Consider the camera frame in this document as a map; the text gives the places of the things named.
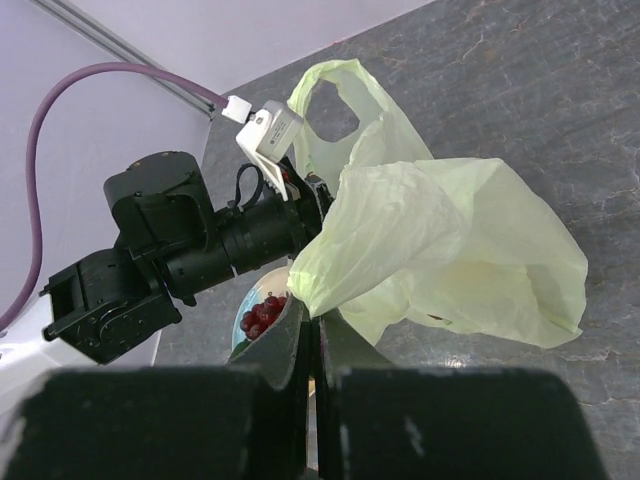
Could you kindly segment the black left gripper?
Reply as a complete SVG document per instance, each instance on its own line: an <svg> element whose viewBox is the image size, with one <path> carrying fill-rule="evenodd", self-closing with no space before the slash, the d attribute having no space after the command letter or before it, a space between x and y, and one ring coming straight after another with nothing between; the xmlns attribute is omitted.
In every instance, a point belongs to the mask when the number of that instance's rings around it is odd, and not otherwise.
<svg viewBox="0 0 640 480"><path fill-rule="evenodd" d="M237 275L283 257L295 258L319 235L333 203L328 186L317 175L301 177L288 159L278 168L287 199L268 184L257 166L246 163L237 172L237 179L249 169L257 175L256 188L246 202L241 201L240 186L235 186L235 197L219 223L221 244Z"/></svg>

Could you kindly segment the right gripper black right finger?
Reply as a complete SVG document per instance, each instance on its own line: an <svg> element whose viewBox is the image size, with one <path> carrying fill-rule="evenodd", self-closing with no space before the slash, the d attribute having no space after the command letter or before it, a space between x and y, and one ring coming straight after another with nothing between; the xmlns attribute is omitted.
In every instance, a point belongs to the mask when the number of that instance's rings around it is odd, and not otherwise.
<svg viewBox="0 0 640 480"><path fill-rule="evenodd" d="M336 312L315 322L324 479L603 479L582 410L556 375L394 365Z"/></svg>

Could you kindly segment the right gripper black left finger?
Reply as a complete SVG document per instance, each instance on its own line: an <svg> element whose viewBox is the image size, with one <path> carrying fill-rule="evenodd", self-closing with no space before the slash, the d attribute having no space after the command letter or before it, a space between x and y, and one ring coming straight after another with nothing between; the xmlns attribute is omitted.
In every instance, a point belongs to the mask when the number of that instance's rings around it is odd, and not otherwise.
<svg viewBox="0 0 640 480"><path fill-rule="evenodd" d="M217 366L44 375L1 438L5 479L303 479L309 317Z"/></svg>

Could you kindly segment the red grape bunch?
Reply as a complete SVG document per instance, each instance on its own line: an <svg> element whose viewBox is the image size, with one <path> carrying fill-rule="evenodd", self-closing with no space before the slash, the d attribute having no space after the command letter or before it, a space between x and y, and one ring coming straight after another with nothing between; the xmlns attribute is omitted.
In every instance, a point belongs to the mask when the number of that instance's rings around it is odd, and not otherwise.
<svg viewBox="0 0 640 480"><path fill-rule="evenodd" d="M287 296L269 295L264 301L244 312L240 320L240 329L246 339L256 340L273 325L284 310L287 301Z"/></svg>

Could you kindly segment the light green plastic bag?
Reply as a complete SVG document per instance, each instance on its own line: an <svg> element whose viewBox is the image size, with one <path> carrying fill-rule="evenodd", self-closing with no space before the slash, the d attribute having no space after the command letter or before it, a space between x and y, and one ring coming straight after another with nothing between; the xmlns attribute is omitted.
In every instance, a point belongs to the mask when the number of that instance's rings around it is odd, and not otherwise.
<svg viewBox="0 0 640 480"><path fill-rule="evenodd" d="M338 310L370 343L403 319L547 349L580 335L587 259L513 169L433 157L357 60L309 68L289 107L305 115L321 81L359 126L336 142L304 127L294 141L298 173L319 176L334 198L289 270L312 316Z"/></svg>

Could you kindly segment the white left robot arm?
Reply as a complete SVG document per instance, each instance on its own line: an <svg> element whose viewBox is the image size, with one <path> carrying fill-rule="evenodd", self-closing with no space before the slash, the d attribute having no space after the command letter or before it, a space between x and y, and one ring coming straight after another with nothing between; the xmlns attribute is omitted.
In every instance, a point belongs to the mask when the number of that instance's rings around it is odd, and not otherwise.
<svg viewBox="0 0 640 480"><path fill-rule="evenodd" d="M235 197L222 209L186 152L152 154L110 177L103 189L116 242L49 279L44 339L106 365L178 323L177 302L194 306L204 290L296 256L320 233L332 196L288 160L277 172L283 193L259 174L250 199Z"/></svg>

